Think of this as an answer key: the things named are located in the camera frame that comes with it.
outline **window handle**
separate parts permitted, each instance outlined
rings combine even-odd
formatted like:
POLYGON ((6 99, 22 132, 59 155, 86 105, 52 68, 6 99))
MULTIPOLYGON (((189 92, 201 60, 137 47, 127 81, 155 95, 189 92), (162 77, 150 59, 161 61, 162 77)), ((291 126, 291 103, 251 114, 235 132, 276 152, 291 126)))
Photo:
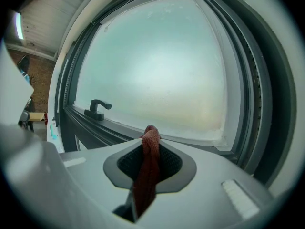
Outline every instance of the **window handle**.
POLYGON ((98 99, 91 100, 90 109, 85 109, 85 115, 94 120, 104 120, 104 114, 97 111, 97 105, 100 104, 105 109, 111 109, 111 104, 98 99))

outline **ceiling light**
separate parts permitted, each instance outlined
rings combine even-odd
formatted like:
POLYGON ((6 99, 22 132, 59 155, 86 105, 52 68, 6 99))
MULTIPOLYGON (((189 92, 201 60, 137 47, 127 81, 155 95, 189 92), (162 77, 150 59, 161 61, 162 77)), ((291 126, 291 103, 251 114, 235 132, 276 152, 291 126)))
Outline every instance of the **ceiling light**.
POLYGON ((17 29, 18 37, 19 37, 19 39, 23 40, 22 27, 21 27, 21 14, 16 13, 15 23, 16 23, 16 29, 17 29))

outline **red cloth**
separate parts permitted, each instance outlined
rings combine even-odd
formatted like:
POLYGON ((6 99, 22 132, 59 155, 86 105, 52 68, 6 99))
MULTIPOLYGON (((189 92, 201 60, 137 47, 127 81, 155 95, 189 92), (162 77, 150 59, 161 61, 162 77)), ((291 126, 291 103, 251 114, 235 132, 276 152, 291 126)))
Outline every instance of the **red cloth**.
POLYGON ((149 207, 156 195, 156 184, 160 181, 159 131, 153 125, 146 127, 142 136, 143 163, 133 194, 138 217, 149 207))

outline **yellow object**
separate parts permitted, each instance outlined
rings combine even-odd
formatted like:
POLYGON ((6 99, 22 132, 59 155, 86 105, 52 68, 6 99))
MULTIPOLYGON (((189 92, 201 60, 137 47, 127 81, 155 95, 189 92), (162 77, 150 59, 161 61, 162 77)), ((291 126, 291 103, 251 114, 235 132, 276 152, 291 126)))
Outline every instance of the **yellow object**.
POLYGON ((44 117, 44 113, 30 112, 29 121, 41 121, 43 117, 44 117))

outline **window frame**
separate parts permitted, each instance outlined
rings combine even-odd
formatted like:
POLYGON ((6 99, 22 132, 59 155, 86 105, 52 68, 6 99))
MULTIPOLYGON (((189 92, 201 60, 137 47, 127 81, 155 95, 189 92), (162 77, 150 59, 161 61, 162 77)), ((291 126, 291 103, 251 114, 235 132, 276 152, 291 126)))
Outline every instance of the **window frame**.
MULTIPOLYGON (((108 120, 99 122, 90 119, 84 115, 83 109, 73 106, 81 65, 95 32, 100 26, 100 21, 124 6, 128 1, 132 2, 135 0, 113 0, 102 9, 71 46, 66 55, 56 90, 56 100, 58 99, 58 103, 55 102, 55 110, 58 113, 55 115, 56 125, 60 127, 62 142, 66 152, 78 150, 75 135, 90 149, 126 142, 142 135, 138 131, 108 120)), ((242 62, 241 70, 244 81, 243 88, 245 89, 242 95, 244 114, 238 127, 234 146, 230 151, 220 151, 213 146, 184 144, 222 155, 242 168, 246 168, 249 165, 248 161, 251 160, 250 158, 255 157, 252 159, 253 164, 248 166, 247 170, 247 172, 252 174, 260 161, 258 154, 264 152, 271 123, 272 97, 270 82, 268 82, 268 72, 267 77, 262 78, 260 76, 259 84, 253 82, 253 79, 255 79, 254 75, 257 74, 257 68, 259 67, 260 71, 265 70, 265 62, 251 32, 236 13, 221 0, 204 1, 218 15, 218 18, 226 24, 227 29, 231 30, 229 32, 230 39, 235 44, 235 48, 238 49, 238 44, 240 46, 240 51, 237 54, 240 62, 242 62), (260 98, 262 98, 262 105, 264 103, 264 111, 262 111, 262 106, 259 105, 260 98), (264 118, 265 121, 259 122, 258 120, 261 118, 264 118)))

